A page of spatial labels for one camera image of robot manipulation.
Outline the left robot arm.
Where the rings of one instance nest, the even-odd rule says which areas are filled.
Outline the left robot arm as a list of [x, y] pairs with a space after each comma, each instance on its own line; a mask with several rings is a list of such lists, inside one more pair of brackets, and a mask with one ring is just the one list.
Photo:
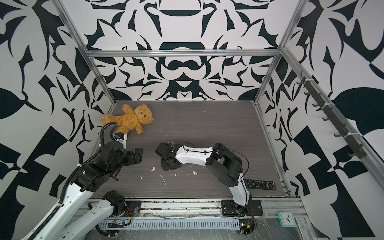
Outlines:
[[115, 134], [118, 123], [101, 128], [100, 146], [95, 154], [76, 169], [66, 180], [58, 202], [45, 217], [24, 237], [26, 240], [80, 240], [108, 217], [121, 217], [128, 209], [125, 197], [116, 191], [106, 193], [89, 211], [71, 223], [78, 209], [109, 179], [125, 166], [142, 161], [143, 149], [126, 149], [126, 137]]

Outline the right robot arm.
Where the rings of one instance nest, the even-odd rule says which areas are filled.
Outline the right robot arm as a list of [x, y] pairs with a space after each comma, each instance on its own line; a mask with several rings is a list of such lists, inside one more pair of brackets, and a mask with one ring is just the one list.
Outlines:
[[161, 157], [163, 171], [176, 170], [185, 164], [205, 166], [233, 196], [236, 213], [247, 216], [252, 213], [252, 195], [246, 187], [242, 160], [222, 144], [209, 148], [189, 147], [185, 144], [160, 143], [155, 154]]

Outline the brown teddy bear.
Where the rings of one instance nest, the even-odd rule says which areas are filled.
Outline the brown teddy bear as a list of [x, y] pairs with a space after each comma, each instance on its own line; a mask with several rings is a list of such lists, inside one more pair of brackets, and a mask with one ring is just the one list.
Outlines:
[[129, 105], [123, 105], [123, 112], [124, 114], [121, 116], [103, 116], [102, 124], [116, 122], [119, 126], [117, 133], [128, 134], [135, 130], [138, 134], [142, 134], [144, 132], [143, 125], [151, 124], [154, 121], [152, 111], [147, 105], [140, 105], [134, 110]]

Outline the black remote control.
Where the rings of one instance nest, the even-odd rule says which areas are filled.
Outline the black remote control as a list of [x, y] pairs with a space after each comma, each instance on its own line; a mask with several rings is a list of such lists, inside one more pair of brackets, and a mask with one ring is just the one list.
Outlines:
[[262, 180], [250, 180], [244, 179], [245, 185], [248, 189], [254, 190], [268, 190], [276, 191], [276, 184], [273, 181], [262, 181]]

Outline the small green desk clock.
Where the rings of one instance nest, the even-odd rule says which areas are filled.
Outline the small green desk clock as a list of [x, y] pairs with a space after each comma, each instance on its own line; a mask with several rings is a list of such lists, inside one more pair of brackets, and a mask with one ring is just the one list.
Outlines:
[[278, 212], [277, 213], [280, 225], [282, 228], [296, 228], [297, 223], [294, 214], [291, 212]]

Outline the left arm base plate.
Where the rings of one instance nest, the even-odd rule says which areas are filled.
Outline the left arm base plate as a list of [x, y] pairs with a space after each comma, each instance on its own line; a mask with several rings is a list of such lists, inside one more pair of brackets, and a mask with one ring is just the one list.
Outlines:
[[120, 215], [120, 217], [132, 217], [135, 214], [139, 214], [141, 212], [142, 201], [125, 201], [124, 211]]

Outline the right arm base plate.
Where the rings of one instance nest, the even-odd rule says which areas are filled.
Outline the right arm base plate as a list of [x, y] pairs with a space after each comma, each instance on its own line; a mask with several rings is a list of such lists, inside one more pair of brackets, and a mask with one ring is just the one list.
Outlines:
[[242, 207], [233, 200], [221, 201], [222, 215], [225, 217], [242, 217], [242, 216], [262, 216], [263, 208], [260, 200], [251, 199], [249, 203]]

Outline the aluminium frame corner post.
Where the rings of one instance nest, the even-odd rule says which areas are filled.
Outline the aluminium frame corner post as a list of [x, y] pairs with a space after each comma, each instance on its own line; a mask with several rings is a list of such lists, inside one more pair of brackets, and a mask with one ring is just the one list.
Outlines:
[[270, 66], [268, 68], [268, 71], [267, 71], [266, 75], [264, 76], [264, 78], [262, 80], [261, 86], [260, 86], [260, 88], [258, 90], [258, 93], [257, 93], [255, 99], [254, 99], [254, 104], [255, 105], [260, 103], [260, 100], [261, 100], [262, 96], [265, 93], [267, 85], [269, 84], [269, 81], [272, 78], [272, 74], [276, 70], [276, 68], [277, 68], [281, 58], [282, 58], [281, 51], [278, 51], [277, 55], [273, 58]]

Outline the wall hook rail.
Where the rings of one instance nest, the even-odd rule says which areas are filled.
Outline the wall hook rail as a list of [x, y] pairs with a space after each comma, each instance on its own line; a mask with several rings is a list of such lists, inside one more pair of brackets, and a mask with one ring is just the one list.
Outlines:
[[330, 121], [338, 131], [334, 134], [334, 137], [343, 138], [351, 148], [353, 153], [349, 154], [349, 156], [358, 157], [359, 159], [367, 157], [368, 154], [365, 150], [363, 141], [360, 139], [360, 134], [357, 133], [356, 130], [353, 130], [353, 127], [348, 124], [347, 119], [337, 108], [336, 104], [329, 99], [317, 82], [314, 79], [302, 77], [298, 84], [307, 89], [305, 95], [309, 95], [315, 100], [313, 107], [319, 108], [324, 112], [326, 117], [323, 118], [323, 121]]

